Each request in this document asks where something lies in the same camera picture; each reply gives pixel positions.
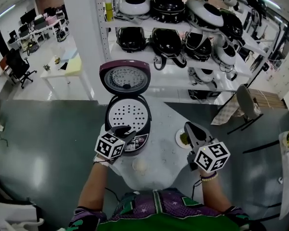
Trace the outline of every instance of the ceiling light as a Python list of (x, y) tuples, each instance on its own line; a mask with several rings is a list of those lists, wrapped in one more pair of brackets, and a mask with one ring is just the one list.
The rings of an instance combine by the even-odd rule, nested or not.
[(280, 23), (283, 23), (283, 21), (282, 21), (281, 19), (279, 19), (277, 16), (274, 16), (274, 18), (275, 18), (276, 20), (278, 20)]
[(272, 2), (271, 0), (263, 0), (263, 1), (273, 5), (274, 7), (278, 8), (280, 10), (280, 7), (276, 3)]
[(11, 9), (13, 9), (14, 7), (15, 7), (15, 4), (14, 4), (12, 7), (8, 8), (6, 11), (2, 12), (2, 13), (0, 14), (0, 18), (1, 18), (2, 16), (4, 16), (8, 11), (10, 11)]

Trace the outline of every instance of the white cube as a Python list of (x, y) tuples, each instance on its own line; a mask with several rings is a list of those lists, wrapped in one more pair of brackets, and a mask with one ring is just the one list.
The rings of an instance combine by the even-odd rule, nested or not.
[(105, 132), (97, 138), (95, 151), (107, 159), (113, 159), (121, 156), (125, 141), (117, 138), (113, 134)]
[(223, 168), (230, 157), (230, 152), (223, 142), (200, 147), (195, 163), (207, 173)]

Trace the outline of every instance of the yellow bracelet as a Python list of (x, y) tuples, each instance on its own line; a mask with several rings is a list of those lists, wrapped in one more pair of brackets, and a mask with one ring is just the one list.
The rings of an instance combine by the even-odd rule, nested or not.
[(217, 173), (217, 172), (216, 172), (216, 175), (214, 175), (212, 178), (209, 178), (209, 179), (201, 179), (201, 181), (210, 181), (210, 180), (215, 179), (216, 177), (218, 177), (218, 173)]

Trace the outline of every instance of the gray floor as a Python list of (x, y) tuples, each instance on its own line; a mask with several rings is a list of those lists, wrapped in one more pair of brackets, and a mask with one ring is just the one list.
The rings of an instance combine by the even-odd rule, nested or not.
[[(223, 141), (231, 157), (220, 172), (222, 186), (234, 205), (258, 219), (279, 213), (279, 207), (266, 206), (281, 201), (281, 157), (278, 146), (251, 154), (244, 150), (275, 141), (281, 131), (289, 129), (289, 113), (281, 109), (263, 109), (264, 116), (241, 132), (226, 133), (242, 124), (232, 118), (226, 125), (211, 126), (216, 113), (211, 105), (169, 104), (187, 119), (210, 129)], [(30, 198), (43, 211), (51, 227), (65, 227), (77, 206), (80, 191), (92, 167), (94, 146), (106, 107), (89, 101), (4, 101), (0, 120), (5, 123), (0, 142), (0, 178), (19, 200)], [(195, 176), (182, 170), (173, 187), (190, 196)], [(118, 196), (131, 191), (113, 171), (108, 187)], [(104, 211), (111, 215), (116, 206), (107, 192)], [(289, 216), (264, 222), (268, 230), (286, 230)]]

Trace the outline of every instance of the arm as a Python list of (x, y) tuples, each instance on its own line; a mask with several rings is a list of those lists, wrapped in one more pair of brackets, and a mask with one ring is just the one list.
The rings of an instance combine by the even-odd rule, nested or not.
[[(208, 177), (212, 175), (212, 173), (206, 173), (202, 169), (199, 169), (199, 171), (200, 175), (203, 177)], [(203, 181), (202, 191), (205, 206), (219, 212), (225, 212), (231, 207), (231, 203), (224, 195), (222, 188), (218, 182), (218, 177), (210, 181)]]
[(102, 211), (108, 167), (95, 163), (80, 194), (78, 206)]

